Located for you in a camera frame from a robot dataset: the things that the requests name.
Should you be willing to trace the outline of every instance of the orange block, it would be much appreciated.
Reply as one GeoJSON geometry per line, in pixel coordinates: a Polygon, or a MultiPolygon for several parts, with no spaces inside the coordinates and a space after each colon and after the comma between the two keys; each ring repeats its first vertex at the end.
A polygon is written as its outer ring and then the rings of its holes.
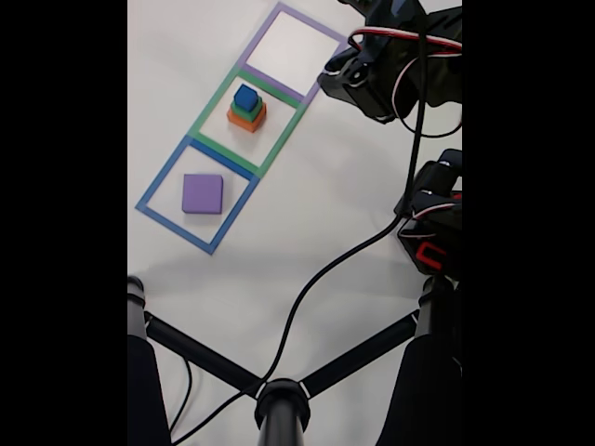
{"type": "Polygon", "coordinates": [[[260,113],[257,115],[256,119],[253,123],[250,121],[246,121],[246,119],[239,117],[237,114],[230,109],[227,112],[227,119],[230,120],[230,123],[239,125],[240,127],[246,129],[248,132],[254,133],[258,130],[262,122],[264,121],[264,117],[267,114],[267,104],[262,102],[262,109],[260,109],[260,113]]]}

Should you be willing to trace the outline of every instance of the green tape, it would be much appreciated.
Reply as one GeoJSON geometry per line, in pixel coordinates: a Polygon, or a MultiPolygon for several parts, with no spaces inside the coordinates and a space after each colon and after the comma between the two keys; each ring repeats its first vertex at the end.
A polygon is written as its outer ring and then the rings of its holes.
{"type": "Polygon", "coordinates": [[[283,131],[281,136],[279,136],[279,139],[277,139],[277,142],[275,142],[275,145],[272,146],[272,150],[269,152],[269,155],[267,156],[267,158],[264,160],[264,162],[262,163],[262,165],[256,172],[255,175],[257,177],[263,178],[264,174],[267,173],[267,171],[269,170],[269,167],[271,167],[272,162],[275,161],[275,158],[281,151],[281,148],[285,145],[285,143],[291,136],[291,133],[296,128],[296,125],[298,125],[299,120],[302,118],[302,116],[306,112],[306,109],[308,109],[307,104],[300,104],[299,107],[297,107],[296,114],[294,114],[294,117],[291,118],[291,121],[289,121],[289,124],[287,124],[287,127],[285,128],[285,130],[283,131]]]}
{"type": "Polygon", "coordinates": [[[222,146],[218,142],[214,141],[213,139],[206,137],[202,133],[197,133],[196,136],[194,136],[193,138],[198,141],[201,141],[203,144],[210,147],[214,151],[217,151],[218,153],[225,156],[229,160],[232,160],[234,163],[240,165],[241,167],[243,167],[245,170],[247,170],[251,174],[256,174],[256,172],[258,171],[258,168],[255,165],[253,165],[249,161],[245,160],[240,155],[233,153],[232,151],[230,151],[226,147],[222,146]]]}
{"type": "Polygon", "coordinates": [[[266,91],[271,96],[283,101],[285,104],[291,105],[294,109],[299,107],[299,102],[297,100],[291,98],[290,96],[287,96],[285,93],[279,91],[274,86],[267,84],[262,79],[257,78],[251,72],[245,72],[244,70],[240,70],[238,76],[240,76],[245,81],[248,81],[250,84],[257,86],[261,90],[266,91]]]}
{"type": "Polygon", "coordinates": [[[231,102],[231,109],[233,112],[239,116],[240,118],[248,121],[250,123],[254,123],[254,120],[257,119],[258,114],[260,113],[260,109],[262,108],[262,98],[258,97],[257,105],[254,107],[254,110],[248,112],[235,103],[235,101],[231,102]]]}
{"type": "Polygon", "coordinates": [[[226,76],[226,78],[223,79],[223,82],[221,83],[221,85],[219,86],[219,88],[217,89],[215,94],[213,95],[213,98],[211,98],[211,100],[208,101],[205,109],[201,112],[201,114],[198,116],[198,118],[196,118],[196,121],[194,121],[194,124],[192,124],[192,127],[190,127],[190,130],[188,131],[188,135],[190,137],[193,137],[194,139],[198,139],[197,136],[199,135],[199,131],[200,131],[201,127],[205,123],[209,114],[211,114],[213,112],[213,110],[217,106],[218,102],[221,100],[221,98],[223,97],[223,95],[225,94],[225,92],[230,87],[231,83],[233,82],[233,79],[235,79],[237,77],[239,72],[240,72],[240,67],[237,65],[234,65],[233,68],[228,73],[228,75],[226,76]]]}

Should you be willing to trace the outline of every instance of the black cable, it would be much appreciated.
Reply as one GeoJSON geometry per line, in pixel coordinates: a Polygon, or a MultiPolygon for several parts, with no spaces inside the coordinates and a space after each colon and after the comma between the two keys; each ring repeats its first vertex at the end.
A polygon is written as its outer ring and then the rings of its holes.
{"type": "Polygon", "coordinates": [[[413,149],[411,150],[411,162],[409,164],[409,172],[407,174],[407,181],[405,184],[405,192],[403,194],[403,200],[402,200],[403,206],[402,206],[401,210],[399,212],[397,212],[397,216],[394,218],[394,220],[391,221],[391,223],[385,229],[383,229],[381,232],[379,232],[375,236],[370,237],[365,242],[358,244],[354,248],[351,248],[347,253],[343,254],[342,256],[337,257],[331,263],[329,263],[324,268],[322,268],[320,271],[318,271],[316,273],[316,275],[314,275],[314,277],[312,277],[310,279],[310,281],[308,283],[306,283],[306,286],[304,286],[304,288],[299,292],[299,295],[297,296],[297,299],[294,302],[294,305],[292,306],[291,310],[289,311],[289,317],[287,318],[287,322],[285,323],[285,328],[283,330],[283,335],[281,336],[281,343],[279,344],[279,348],[277,349],[277,354],[275,355],[275,359],[273,360],[269,371],[267,371],[265,373],[265,375],[262,378],[260,378],[256,383],[254,383],[252,386],[239,391],[234,396],[232,396],[227,401],[225,401],[223,404],[221,404],[201,424],[199,424],[198,426],[193,428],[190,432],[188,432],[187,434],[182,436],[180,439],[177,439],[176,441],[174,441],[172,443],[172,446],[178,446],[181,442],[185,441],[186,439],[188,439],[189,437],[194,435],[196,432],[198,432],[200,429],[205,427],[213,418],[215,418],[217,415],[219,415],[230,404],[232,404],[236,400],[240,399],[246,393],[248,393],[254,389],[257,389],[260,386],[262,386],[264,383],[266,383],[267,380],[274,373],[275,369],[277,368],[277,365],[279,364],[279,361],[281,360],[281,356],[283,355],[283,350],[285,348],[285,343],[287,342],[287,337],[289,336],[289,329],[291,328],[291,323],[293,322],[293,320],[296,316],[296,313],[298,312],[299,304],[301,304],[301,301],[306,296],[306,293],[312,288],[312,286],[314,286],[315,283],[317,283],[319,280],[321,280],[322,277],[328,271],[330,271],[334,267],[340,265],[345,260],[347,260],[351,256],[356,255],[357,253],[359,253],[363,249],[367,248],[368,246],[383,239],[384,237],[389,235],[391,232],[393,232],[395,230],[395,228],[399,225],[399,222],[401,221],[401,218],[403,216],[403,209],[408,208],[408,206],[411,202],[412,195],[413,195],[413,182],[414,182],[414,177],[415,177],[415,173],[416,173],[417,156],[419,154],[419,144],[421,142],[421,127],[423,125],[424,113],[426,110],[426,97],[428,95],[428,91],[427,91],[428,90],[427,55],[428,55],[428,43],[426,41],[426,17],[425,17],[425,13],[423,11],[420,11],[419,59],[420,59],[420,68],[421,68],[421,82],[420,82],[420,92],[419,92],[419,109],[417,112],[416,134],[413,139],[413,149]]]}
{"type": "Polygon", "coordinates": [[[419,155],[419,144],[421,143],[421,129],[424,124],[426,114],[426,99],[428,97],[428,41],[426,40],[426,14],[419,11],[419,107],[417,107],[416,130],[413,137],[413,148],[411,150],[411,161],[409,162],[409,172],[407,173],[407,182],[405,183],[405,192],[401,212],[409,208],[413,198],[413,182],[416,175],[417,156],[419,155]]]}
{"type": "MultiPolygon", "coordinates": [[[[411,133],[415,133],[416,131],[411,128],[409,126],[408,123],[405,122],[404,118],[402,116],[398,116],[399,120],[401,121],[401,124],[404,125],[404,127],[409,130],[411,133]]],[[[456,126],[456,128],[454,130],[451,130],[450,132],[446,132],[446,133],[442,133],[441,135],[426,135],[425,133],[422,133],[421,136],[423,138],[433,138],[433,139],[438,139],[438,138],[446,138],[446,137],[450,137],[451,135],[454,135],[456,132],[458,132],[458,130],[463,126],[463,117],[461,116],[461,122],[458,123],[458,125],[456,126]]]]}
{"type": "Polygon", "coordinates": [[[190,397],[190,393],[192,392],[192,370],[190,368],[190,363],[186,358],[184,358],[184,363],[186,364],[186,371],[188,372],[188,389],[186,390],[186,396],[184,397],[184,401],[182,402],[182,405],[179,408],[178,414],[176,415],[176,418],[174,418],[174,422],[171,424],[171,427],[169,428],[170,435],[174,431],[174,427],[176,426],[176,423],[181,417],[182,412],[184,412],[184,408],[186,407],[186,404],[188,403],[188,398],[190,397]]]}

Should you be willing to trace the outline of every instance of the green block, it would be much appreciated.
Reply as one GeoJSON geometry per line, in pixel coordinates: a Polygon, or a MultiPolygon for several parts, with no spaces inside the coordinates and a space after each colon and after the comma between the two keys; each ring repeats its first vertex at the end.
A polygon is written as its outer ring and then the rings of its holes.
{"type": "Polygon", "coordinates": [[[262,109],[262,98],[258,97],[257,106],[250,113],[235,105],[235,101],[231,103],[231,109],[237,116],[245,119],[246,121],[254,123],[254,120],[257,119],[257,116],[260,113],[260,109],[262,109]]]}

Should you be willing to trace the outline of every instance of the green square outline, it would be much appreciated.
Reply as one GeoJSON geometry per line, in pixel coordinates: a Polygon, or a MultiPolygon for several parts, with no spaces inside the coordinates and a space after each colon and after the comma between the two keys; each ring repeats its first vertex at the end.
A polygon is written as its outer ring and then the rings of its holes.
{"type": "Polygon", "coordinates": [[[255,176],[257,176],[259,178],[263,178],[264,175],[269,170],[269,168],[271,167],[272,162],[275,160],[275,158],[281,151],[281,148],[283,147],[283,145],[287,142],[287,140],[293,133],[294,129],[296,128],[296,126],[298,125],[302,116],[304,115],[304,112],[308,109],[308,106],[309,106],[309,104],[301,103],[301,102],[295,100],[294,98],[290,98],[285,93],[279,91],[274,86],[267,84],[262,79],[257,78],[252,73],[244,71],[240,65],[236,64],[233,66],[233,68],[231,68],[230,72],[225,77],[225,79],[223,80],[223,82],[221,83],[221,85],[219,86],[219,88],[217,89],[215,94],[213,95],[213,97],[208,101],[208,103],[206,104],[203,111],[201,111],[201,114],[199,114],[198,118],[196,118],[196,120],[192,124],[190,130],[188,131],[187,135],[191,138],[194,138],[194,139],[202,142],[203,144],[210,147],[214,151],[225,156],[226,158],[230,159],[234,163],[240,165],[241,167],[246,169],[251,174],[254,174],[255,176]],[[231,151],[227,147],[223,146],[222,144],[219,144],[215,140],[209,138],[208,136],[206,136],[200,132],[200,129],[203,127],[203,125],[205,124],[206,120],[211,115],[211,113],[213,112],[215,107],[217,107],[217,104],[221,101],[221,99],[223,98],[223,95],[229,89],[231,83],[233,82],[233,80],[236,77],[240,77],[241,79],[244,79],[245,81],[249,82],[250,84],[257,86],[258,88],[260,88],[263,91],[266,91],[274,98],[277,98],[280,101],[284,102],[285,104],[296,109],[296,112],[294,113],[292,118],[289,120],[289,123],[287,123],[287,126],[285,127],[284,131],[281,133],[279,138],[277,138],[277,140],[273,144],[271,151],[269,151],[269,154],[267,155],[265,160],[262,162],[262,165],[260,167],[250,163],[248,160],[241,157],[234,151],[231,151]]]}

